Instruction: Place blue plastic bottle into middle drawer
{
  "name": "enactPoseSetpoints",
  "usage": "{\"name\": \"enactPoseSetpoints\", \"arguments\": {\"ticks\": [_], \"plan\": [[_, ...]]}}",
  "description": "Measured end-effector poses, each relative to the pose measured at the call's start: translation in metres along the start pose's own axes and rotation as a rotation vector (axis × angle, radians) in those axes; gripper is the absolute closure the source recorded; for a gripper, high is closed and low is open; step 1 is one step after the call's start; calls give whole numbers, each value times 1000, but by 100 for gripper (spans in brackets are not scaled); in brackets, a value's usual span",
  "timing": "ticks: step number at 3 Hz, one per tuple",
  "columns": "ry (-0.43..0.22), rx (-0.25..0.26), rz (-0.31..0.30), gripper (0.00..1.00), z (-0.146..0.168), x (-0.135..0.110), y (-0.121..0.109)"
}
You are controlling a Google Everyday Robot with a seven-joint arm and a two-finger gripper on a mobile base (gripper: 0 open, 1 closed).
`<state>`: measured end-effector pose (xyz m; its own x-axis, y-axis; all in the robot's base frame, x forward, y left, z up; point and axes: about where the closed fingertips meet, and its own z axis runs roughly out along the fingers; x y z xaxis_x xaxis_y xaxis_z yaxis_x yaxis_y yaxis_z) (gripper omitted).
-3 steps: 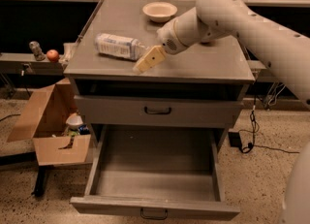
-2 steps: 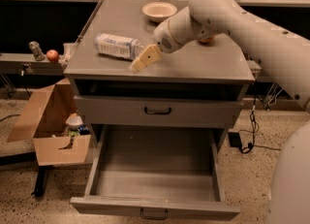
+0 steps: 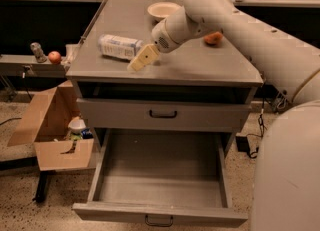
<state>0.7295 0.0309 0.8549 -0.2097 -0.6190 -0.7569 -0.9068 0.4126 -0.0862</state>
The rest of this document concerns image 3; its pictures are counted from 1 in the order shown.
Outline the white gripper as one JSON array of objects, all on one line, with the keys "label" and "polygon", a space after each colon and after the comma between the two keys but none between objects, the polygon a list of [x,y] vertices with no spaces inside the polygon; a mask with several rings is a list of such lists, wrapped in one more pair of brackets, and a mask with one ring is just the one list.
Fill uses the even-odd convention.
[{"label": "white gripper", "polygon": [[163,19],[154,26],[151,32],[155,44],[144,45],[127,66],[128,71],[139,71],[146,65],[157,60],[160,52],[170,53],[177,48],[177,44],[170,38],[166,30],[166,20]]}]

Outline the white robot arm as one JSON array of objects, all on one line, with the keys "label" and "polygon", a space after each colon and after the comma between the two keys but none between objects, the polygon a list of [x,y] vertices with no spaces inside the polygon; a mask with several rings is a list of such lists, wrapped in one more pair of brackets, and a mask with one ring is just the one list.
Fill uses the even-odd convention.
[{"label": "white robot arm", "polygon": [[130,62],[138,71],[211,31],[253,60],[292,107],[264,135],[256,160],[251,231],[320,231],[320,54],[239,11],[230,0],[184,0]]}]

